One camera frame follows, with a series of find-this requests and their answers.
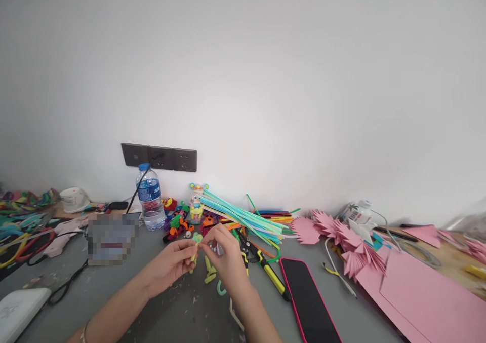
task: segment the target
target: electrical socket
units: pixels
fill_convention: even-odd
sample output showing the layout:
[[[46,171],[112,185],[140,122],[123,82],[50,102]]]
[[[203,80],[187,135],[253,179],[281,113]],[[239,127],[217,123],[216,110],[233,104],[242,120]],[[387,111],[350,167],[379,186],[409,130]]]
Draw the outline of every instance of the electrical socket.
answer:
[[[191,149],[172,150],[172,166],[174,171],[196,172],[197,151]]]
[[[138,167],[139,164],[148,163],[146,145],[122,143],[121,149],[127,166]]]
[[[165,147],[156,147],[156,146],[149,146],[147,147],[148,149],[148,158],[152,159],[155,156],[158,156],[162,154],[160,157],[157,159],[154,159],[150,165],[152,168],[157,168],[157,169],[168,169],[172,170],[174,169],[172,167],[172,148],[165,148]]]

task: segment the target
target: hand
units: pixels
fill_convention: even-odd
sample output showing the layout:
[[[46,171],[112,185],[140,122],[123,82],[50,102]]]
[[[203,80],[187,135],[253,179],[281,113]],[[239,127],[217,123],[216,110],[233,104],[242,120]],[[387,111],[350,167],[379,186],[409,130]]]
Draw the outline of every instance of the hand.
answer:
[[[193,270],[196,265],[191,257],[196,254],[196,242],[184,239],[170,243],[137,275],[146,287],[148,298],[153,298],[163,291],[183,274]]]
[[[210,241],[218,242],[224,249],[224,254],[218,256],[209,246]],[[229,295],[237,300],[251,287],[247,270],[243,263],[239,241],[231,235],[223,224],[217,224],[203,238],[199,247],[203,249],[221,279]]]

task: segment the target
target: smartphone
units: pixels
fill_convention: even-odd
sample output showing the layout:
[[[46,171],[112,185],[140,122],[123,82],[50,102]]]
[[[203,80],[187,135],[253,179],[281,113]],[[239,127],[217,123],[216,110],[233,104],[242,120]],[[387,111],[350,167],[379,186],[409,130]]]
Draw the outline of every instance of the smartphone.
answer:
[[[125,210],[127,207],[128,207],[128,202],[126,202],[126,201],[113,201],[108,206],[108,209],[111,209],[111,210]]]
[[[305,343],[342,343],[309,267],[297,259],[281,258],[283,278],[292,296],[292,306]]]

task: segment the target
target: pipe cleaner figure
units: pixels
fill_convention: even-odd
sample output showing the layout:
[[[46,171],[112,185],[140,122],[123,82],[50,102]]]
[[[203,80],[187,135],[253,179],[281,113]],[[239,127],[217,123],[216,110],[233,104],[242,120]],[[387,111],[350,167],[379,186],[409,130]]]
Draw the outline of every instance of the pipe cleaner figure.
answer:
[[[191,224],[201,224],[201,217],[203,216],[203,206],[201,205],[201,194],[204,190],[209,189],[209,185],[198,185],[194,182],[189,185],[194,190],[194,194],[191,196],[189,204],[191,205]]]

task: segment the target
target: bottle cap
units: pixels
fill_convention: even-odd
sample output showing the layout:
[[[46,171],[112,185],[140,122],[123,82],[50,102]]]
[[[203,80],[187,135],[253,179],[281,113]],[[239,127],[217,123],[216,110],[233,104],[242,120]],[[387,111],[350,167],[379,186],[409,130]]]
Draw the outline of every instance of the bottle cap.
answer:
[[[146,171],[147,168],[150,167],[150,163],[142,163],[140,165],[138,165],[138,170],[139,171]]]
[[[365,209],[369,209],[369,208],[371,208],[371,201],[360,200],[360,202],[358,202],[358,205],[364,207]]]

